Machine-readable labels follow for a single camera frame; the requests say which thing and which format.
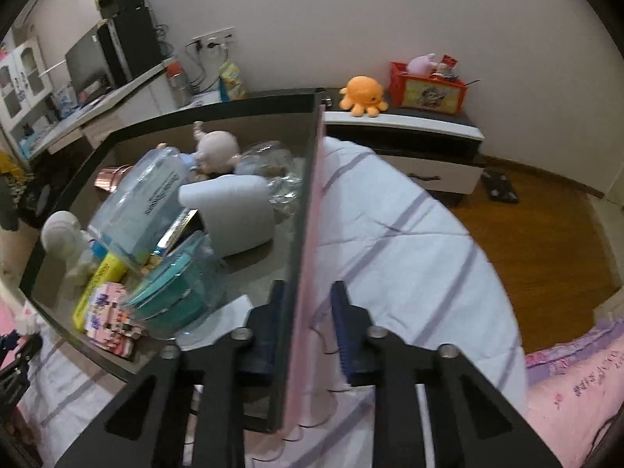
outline white bedsheet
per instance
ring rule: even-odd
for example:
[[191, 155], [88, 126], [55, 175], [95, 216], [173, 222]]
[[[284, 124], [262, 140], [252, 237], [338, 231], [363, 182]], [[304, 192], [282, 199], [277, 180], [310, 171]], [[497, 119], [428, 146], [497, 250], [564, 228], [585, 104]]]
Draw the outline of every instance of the white bedsheet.
[[[336, 279], [353, 303], [405, 341], [436, 348], [451, 342], [523, 412], [523, 350], [500, 281], [466, 229], [410, 179], [370, 149], [326, 138], [319, 225], [316, 304], [311, 339], [317, 357], [296, 427], [280, 435], [246, 435], [249, 466], [358, 467], [371, 464], [372, 390], [347, 387], [333, 352], [327, 301]], [[245, 314], [241, 309], [241, 323]], [[21, 404], [39, 430], [46, 466], [55, 461], [122, 383], [62, 342], [49, 328], [32, 364]], [[431, 458], [431, 445], [428, 449]]]

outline wall outlet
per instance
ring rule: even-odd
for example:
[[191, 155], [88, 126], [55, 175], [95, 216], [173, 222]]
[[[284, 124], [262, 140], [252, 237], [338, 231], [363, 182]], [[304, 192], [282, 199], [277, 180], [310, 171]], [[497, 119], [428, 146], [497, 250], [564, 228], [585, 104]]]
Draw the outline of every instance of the wall outlet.
[[224, 28], [223, 30], [217, 30], [209, 34], [199, 35], [199, 37], [195, 37], [192, 42], [196, 42], [197, 40], [201, 40], [204, 47], [210, 42], [219, 45], [230, 45], [236, 42], [236, 30], [234, 28]]

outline pink bedding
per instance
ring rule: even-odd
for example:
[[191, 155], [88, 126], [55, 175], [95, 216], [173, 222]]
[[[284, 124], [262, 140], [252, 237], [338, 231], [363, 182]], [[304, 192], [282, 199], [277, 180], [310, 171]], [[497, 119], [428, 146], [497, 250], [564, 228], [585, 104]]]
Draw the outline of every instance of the pink bedding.
[[564, 468], [578, 468], [624, 402], [624, 336], [529, 388], [526, 418]]
[[581, 337], [526, 354], [524, 359], [528, 384], [533, 385], [549, 376], [565, 374], [571, 365], [607, 348], [623, 335], [624, 318], [603, 318]]
[[[4, 336], [4, 334], [9, 334], [15, 328], [15, 322], [13, 321], [13, 313], [9, 309], [8, 306], [4, 304], [2, 299], [0, 299], [0, 336]], [[9, 352], [2, 363], [2, 367], [7, 364], [13, 362], [14, 356], [13, 352]]]

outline drawer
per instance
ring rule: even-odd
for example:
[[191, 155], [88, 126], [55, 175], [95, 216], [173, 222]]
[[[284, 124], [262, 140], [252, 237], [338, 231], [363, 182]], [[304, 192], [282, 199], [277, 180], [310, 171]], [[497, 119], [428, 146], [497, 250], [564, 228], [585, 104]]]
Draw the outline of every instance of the drawer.
[[57, 151], [61, 151], [61, 149], [63, 149], [65, 146], [69, 146], [72, 142], [77, 141], [81, 137], [82, 132], [80, 131], [80, 128], [76, 128], [75, 130], [72, 130], [70, 133], [68, 133], [66, 136], [58, 139], [57, 142], [55, 142], [54, 144], [50, 145], [50, 147], [48, 148], [48, 152], [50, 154], [54, 154]]
[[403, 172], [426, 190], [469, 194], [481, 177], [483, 168], [448, 161], [408, 158], [380, 154], [380, 158]]
[[84, 126], [82, 132], [89, 140], [89, 144], [93, 146], [93, 149], [96, 149], [111, 133], [124, 126], [124, 122], [119, 115], [113, 112], [96, 118], [92, 123]]

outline white figurine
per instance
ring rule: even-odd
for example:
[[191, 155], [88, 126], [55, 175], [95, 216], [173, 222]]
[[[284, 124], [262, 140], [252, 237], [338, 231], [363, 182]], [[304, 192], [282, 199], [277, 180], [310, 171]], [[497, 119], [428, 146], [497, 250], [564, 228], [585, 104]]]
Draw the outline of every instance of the white figurine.
[[78, 218], [69, 211], [53, 213], [41, 229], [44, 250], [65, 261], [65, 277], [73, 280], [76, 286], [86, 284], [98, 269], [99, 262], [89, 240], [89, 235], [80, 229]]
[[193, 136], [197, 141], [197, 151], [192, 156], [202, 173], [224, 174], [238, 163], [240, 149], [231, 133], [221, 130], [206, 133], [202, 131], [202, 122], [196, 121]]

